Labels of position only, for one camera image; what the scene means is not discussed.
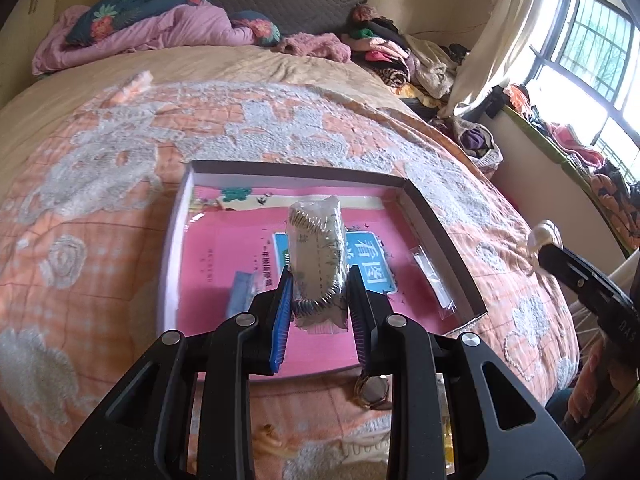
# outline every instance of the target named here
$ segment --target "cardboard box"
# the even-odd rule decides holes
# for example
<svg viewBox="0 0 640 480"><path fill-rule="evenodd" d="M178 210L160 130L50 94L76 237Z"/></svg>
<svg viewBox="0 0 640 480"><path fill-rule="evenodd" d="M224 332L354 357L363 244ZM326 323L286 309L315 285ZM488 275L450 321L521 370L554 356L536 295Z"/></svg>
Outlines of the cardboard box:
<svg viewBox="0 0 640 480"><path fill-rule="evenodd" d="M206 194L207 190L218 197L212 200L217 209L195 212L194 193ZM370 230L380 238L384 259L398 284L398 291L389 294L396 312L418 320L430 332L445 334L486 314L484 301L453 242L411 181L339 168L198 160L188 165L184 173L166 235L159 284L158 334L172 328L186 335L214 330L225 319L226 302L237 270L257 272L264 278L266 288L275 288L282 264L276 234L284 231L286 208L300 194L316 198L339 196L344 223L354 231L353 236ZM203 217L210 222L208 227ZM202 229L208 229L207 235L190 242L187 227L195 230L195 226L201 229L200 236ZM452 316L440 319L439 307L433 303L433 290L410 254L413 243L424 248L446 286L456 305ZM377 255L370 243L363 241L361 245L365 256ZM195 304L195 310L190 312L190 306ZM307 375L357 364L353 333L301 332L291 325L280 376Z"/></svg>

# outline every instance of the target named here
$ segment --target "clear plastic wrapper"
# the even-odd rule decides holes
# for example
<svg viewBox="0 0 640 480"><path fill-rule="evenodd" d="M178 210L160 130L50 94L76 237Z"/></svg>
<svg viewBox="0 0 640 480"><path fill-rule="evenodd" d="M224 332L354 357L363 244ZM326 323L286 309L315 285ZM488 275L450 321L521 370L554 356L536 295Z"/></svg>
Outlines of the clear plastic wrapper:
<svg viewBox="0 0 640 480"><path fill-rule="evenodd" d="M440 304L440 319L445 319L455 314L456 305L453 303L447 287L438 276L438 273L422 246L413 248L411 252L414 255L416 263L420 266L427 281L431 285L431 288L436 293L436 298L438 298L438 303Z"/></svg>
<svg viewBox="0 0 640 480"><path fill-rule="evenodd" d="M347 330L346 231L338 198L291 205L287 238L296 326L321 334Z"/></svg>

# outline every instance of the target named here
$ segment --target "white curtain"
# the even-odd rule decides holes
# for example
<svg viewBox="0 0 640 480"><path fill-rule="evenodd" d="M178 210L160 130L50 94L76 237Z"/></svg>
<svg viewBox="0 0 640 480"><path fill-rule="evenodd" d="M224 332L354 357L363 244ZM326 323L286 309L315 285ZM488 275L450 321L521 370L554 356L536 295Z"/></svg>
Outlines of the white curtain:
<svg viewBox="0 0 640 480"><path fill-rule="evenodd" d="M543 0L498 0L478 42L458 67L449 103L440 117L471 110L501 83L527 46Z"/></svg>

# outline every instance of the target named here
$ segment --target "metal screw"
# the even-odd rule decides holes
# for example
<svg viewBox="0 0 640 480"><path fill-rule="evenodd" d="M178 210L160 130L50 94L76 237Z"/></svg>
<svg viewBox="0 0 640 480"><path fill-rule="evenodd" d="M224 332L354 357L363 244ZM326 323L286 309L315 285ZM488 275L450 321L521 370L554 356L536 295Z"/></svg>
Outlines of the metal screw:
<svg viewBox="0 0 640 480"><path fill-rule="evenodd" d="M478 346L480 344L480 338L473 332L463 333L463 335L460 336L460 339L462 339L462 343L467 346Z"/></svg>
<svg viewBox="0 0 640 480"><path fill-rule="evenodd" d="M236 317L236 324L239 326L251 326L255 323L255 317L253 314L249 314L245 312L244 314L239 314Z"/></svg>
<svg viewBox="0 0 640 480"><path fill-rule="evenodd" d="M175 345L178 341L180 341L180 332L177 330L169 330L162 334L162 342L167 345Z"/></svg>
<svg viewBox="0 0 640 480"><path fill-rule="evenodd" d="M400 314L391 314L391 316L386 318L386 322L391 326L400 328L406 325L406 318L404 316L400 316Z"/></svg>

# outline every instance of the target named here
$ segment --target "beige bed sheet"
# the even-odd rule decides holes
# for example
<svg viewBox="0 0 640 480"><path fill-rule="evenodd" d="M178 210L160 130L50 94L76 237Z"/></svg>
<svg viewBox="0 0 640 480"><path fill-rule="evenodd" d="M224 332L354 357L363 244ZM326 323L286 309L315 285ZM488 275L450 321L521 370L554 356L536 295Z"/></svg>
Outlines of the beige bed sheet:
<svg viewBox="0 0 640 480"><path fill-rule="evenodd" d="M0 197L33 150L101 90L149 70L154 83L222 80L318 85L373 108L412 112L354 63L275 54L257 46L184 46L121 54L38 81L0 110Z"/></svg>

